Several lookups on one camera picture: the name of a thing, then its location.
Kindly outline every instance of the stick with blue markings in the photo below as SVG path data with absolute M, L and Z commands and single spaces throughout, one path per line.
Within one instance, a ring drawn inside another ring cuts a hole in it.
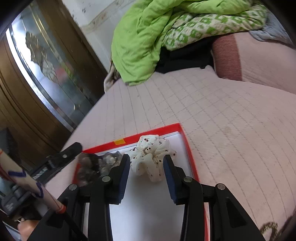
M 55 199 L 40 182 L 30 177 L 2 149 L 0 149 L 0 176 L 31 192 L 34 197 L 41 200 L 47 207 L 61 214 L 77 236 L 81 240 L 87 241 L 85 235 L 66 212 L 67 207 Z

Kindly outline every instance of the green and white patterned blanket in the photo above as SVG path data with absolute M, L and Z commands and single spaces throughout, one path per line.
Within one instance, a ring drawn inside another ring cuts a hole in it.
M 172 51 L 202 38 L 260 29 L 265 25 L 267 9 L 255 1 L 249 10 L 235 15 L 192 14 L 181 15 L 167 32 L 163 46 Z

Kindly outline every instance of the silver screw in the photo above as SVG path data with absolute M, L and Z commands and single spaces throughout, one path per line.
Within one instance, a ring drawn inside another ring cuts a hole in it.
M 102 181 L 105 182 L 105 183 L 109 182 L 110 180 L 111 180 L 111 177 L 109 177 L 109 176 L 104 176 L 102 178 Z
M 222 183 L 219 183 L 219 184 L 217 185 L 217 188 L 220 189 L 220 190 L 224 190 L 224 189 L 225 189 L 225 185 L 222 184 Z
M 69 186 L 69 189 L 70 189 L 71 191 L 74 191 L 76 188 L 77 188 L 77 185 L 76 185 L 76 184 L 71 184 L 71 185 Z
M 183 179 L 185 182 L 190 183 L 192 182 L 192 178 L 191 177 L 184 177 Z

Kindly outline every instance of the lime green comforter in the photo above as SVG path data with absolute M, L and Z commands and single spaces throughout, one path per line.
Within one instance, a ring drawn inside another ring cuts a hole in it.
M 185 12 L 233 15 L 248 10 L 253 0 L 137 0 L 114 30 L 112 60 L 129 85 L 147 80 L 159 61 L 163 39 Z

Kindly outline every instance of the black cloth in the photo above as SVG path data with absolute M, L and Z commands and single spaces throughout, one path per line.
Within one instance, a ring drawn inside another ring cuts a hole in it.
M 162 47 L 155 71 L 165 74 L 186 68 L 200 67 L 204 69 L 207 65 L 214 67 L 211 48 L 216 38 L 216 36 L 203 38 L 173 51 Z

